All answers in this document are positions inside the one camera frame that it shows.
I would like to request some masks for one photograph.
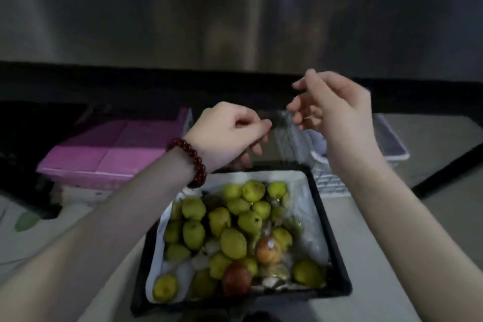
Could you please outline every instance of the stainless steel counter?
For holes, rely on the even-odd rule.
[[[480,0],[0,0],[0,61],[480,81]]]

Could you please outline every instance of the countertop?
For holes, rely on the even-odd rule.
[[[309,322],[420,321],[354,200],[343,197],[322,201],[353,285],[352,294],[333,299],[270,305],[264,310],[283,322],[296,319]],[[144,239],[118,266],[80,321],[135,320],[130,313],[130,303],[143,244]],[[136,320],[176,321],[180,317],[181,314],[157,313]]]

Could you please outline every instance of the pink cardboard box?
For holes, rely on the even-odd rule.
[[[183,136],[192,124],[189,108],[175,121],[115,120],[93,127],[55,146],[37,171],[61,184],[113,190],[131,179]]]

